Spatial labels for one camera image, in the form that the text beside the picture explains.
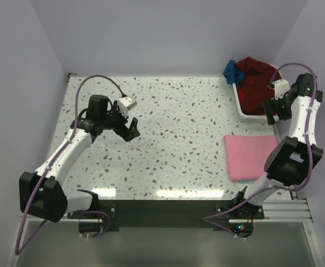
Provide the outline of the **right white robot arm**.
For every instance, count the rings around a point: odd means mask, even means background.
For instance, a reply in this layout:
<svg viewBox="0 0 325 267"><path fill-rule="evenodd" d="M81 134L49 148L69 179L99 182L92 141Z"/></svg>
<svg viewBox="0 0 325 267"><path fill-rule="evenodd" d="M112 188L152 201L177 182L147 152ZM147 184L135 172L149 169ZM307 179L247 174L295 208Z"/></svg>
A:
<svg viewBox="0 0 325 267"><path fill-rule="evenodd" d="M289 133L269 154L264 174L231 201L235 217L243 219L250 213L255 214L277 190L297 191L309 181L312 170L323 156L314 133L323 99L316 85L316 77L310 73L298 75L293 85L286 80L270 84L274 98L262 103L267 122L274 125L274 115L279 120L290 120Z"/></svg>

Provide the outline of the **pink t shirt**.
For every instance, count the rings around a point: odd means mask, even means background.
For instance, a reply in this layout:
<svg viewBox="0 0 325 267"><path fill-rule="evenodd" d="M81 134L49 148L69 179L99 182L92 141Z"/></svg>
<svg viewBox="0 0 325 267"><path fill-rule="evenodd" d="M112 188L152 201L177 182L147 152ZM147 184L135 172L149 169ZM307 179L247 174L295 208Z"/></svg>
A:
<svg viewBox="0 0 325 267"><path fill-rule="evenodd" d="M269 154L278 145L274 135L225 135L227 173L233 182L258 180Z"/></svg>

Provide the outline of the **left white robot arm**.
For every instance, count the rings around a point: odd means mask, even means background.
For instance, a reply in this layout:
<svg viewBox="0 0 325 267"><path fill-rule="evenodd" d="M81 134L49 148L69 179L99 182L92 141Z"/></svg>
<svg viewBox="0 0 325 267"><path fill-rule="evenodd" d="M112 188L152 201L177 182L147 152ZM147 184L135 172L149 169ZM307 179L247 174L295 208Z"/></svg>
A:
<svg viewBox="0 0 325 267"><path fill-rule="evenodd" d="M88 107L81 111L55 152L34 172L24 172L19 178L21 212L57 223L67 213L80 211L87 218L99 213L97 194L78 190L68 196L63 183L81 154L104 130L112 130L126 142L140 136L138 120L127 126L128 113L137 101L123 96L112 102L107 96L93 95Z"/></svg>

